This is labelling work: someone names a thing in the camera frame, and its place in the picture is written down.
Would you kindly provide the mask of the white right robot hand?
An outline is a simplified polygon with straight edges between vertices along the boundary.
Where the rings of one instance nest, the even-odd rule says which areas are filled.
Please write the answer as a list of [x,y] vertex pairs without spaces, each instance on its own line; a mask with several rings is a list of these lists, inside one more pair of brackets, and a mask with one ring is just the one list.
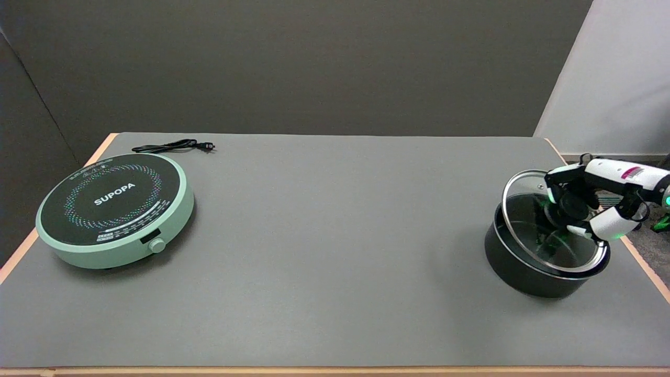
[[668,210],[668,170],[650,165],[584,153],[579,163],[548,171],[544,181],[550,223],[596,242],[633,231],[649,216],[649,203]]

